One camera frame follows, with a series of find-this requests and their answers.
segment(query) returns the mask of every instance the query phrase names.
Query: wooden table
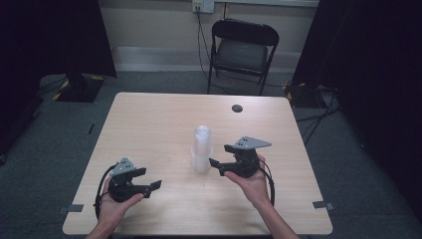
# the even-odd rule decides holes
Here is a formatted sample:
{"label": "wooden table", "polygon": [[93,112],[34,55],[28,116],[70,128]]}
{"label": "wooden table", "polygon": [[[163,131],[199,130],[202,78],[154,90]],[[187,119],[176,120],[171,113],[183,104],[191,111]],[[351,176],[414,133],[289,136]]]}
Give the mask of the wooden table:
{"label": "wooden table", "polygon": [[[233,105],[243,107],[241,113]],[[284,98],[120,93],[111,106],[63,230],[86,235],[97,223],[93,207],[105,171],[127,156],[146,174],[145,185],[162,180],[151,197],[130,208],[116,234],[266,235],[269,231],[242,190],[216,168],[205,174],[191,167],[193,131],[212,130],[212,157],[233,162],[224,144],[247,135],[272,143],[257,148],[273,173],[275,207],[298,234],[329,234],[332,226],[289,102]]]}

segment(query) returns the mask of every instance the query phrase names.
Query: white wall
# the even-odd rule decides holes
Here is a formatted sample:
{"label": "white wall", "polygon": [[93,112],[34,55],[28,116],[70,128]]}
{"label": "white wall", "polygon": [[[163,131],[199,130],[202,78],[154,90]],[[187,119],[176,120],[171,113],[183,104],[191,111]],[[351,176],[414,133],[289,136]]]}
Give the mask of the white wall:
{"label": "white wall", "polygon": [[[198,19],[191,1],[100,0],[108,39],[112,46],[142,48],[197,48]],[[221,3],[214,14],[202,14],[208,44],[212,24],[223,18]],[[316,8],[229,5],[229,15],[274,27],[281,36],[279,52],[299,53],[305,43]]]}
{"label": "white wall", "polygon": [[[292,1],[311,0],[289,3]],[[191,0],[100,0],[100,6],[118,71],[201,69],[198,19],[191,12]],[[226,18],[272,26],[281,40],[270,71],[293,72],[315,11],[316,7],[215,3],[215,13],[201,14],[200,19],[208,49],[212,42],[211,27],[224,18],[224,13]],[[202,41],[200,36],[202,64],[206,66]]]}

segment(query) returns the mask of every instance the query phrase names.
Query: white cup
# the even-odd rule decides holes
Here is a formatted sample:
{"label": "white cup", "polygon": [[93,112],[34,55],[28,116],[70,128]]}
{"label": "white cup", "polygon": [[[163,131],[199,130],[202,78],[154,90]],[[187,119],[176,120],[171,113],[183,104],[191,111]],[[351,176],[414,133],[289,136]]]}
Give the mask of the white cup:
{"label": "white cup", "polygon": [[206,125],[200,125],[194,131],[191,148],[192,167],[199,173],[207,172],[211,168],[209,161],[211,153],[211,129]]}

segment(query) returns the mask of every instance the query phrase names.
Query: black folding chair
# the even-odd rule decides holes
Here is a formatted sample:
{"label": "black folding chair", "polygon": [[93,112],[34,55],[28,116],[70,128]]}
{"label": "black folding chair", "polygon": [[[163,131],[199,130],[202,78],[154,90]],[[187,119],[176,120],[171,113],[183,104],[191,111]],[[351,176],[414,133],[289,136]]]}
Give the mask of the black folding chair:
{"label": "black folding chair", "polygon": [[[221,39],[218,49],[217,39]],[[261,96],[279,40],[277,31],[265,24],[235,19],[214,23],[207,94],[210,94],[214,68],[217,77],[219,70],[259,77]]]}

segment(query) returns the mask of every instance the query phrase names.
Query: electrical outlet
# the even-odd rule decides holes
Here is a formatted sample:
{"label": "electrical outlet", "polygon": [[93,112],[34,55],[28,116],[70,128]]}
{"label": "electrical outlet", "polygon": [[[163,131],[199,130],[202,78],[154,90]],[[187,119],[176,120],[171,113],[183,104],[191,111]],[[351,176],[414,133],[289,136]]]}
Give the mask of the electrical outlet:
{"label": "electrical outlet", "polygon": [[214,13],[214,1],[204,0],[204,4],[201,10],[204,13]]}
{"label": "electrical outlet", "polygon": [[201,12],[202,8],[204,7],[203,0],[192,0],[192,12]]}
{"label": "electrical outlet", "polygon": [[192,12],[214,13],[214,0],[192,0]]}

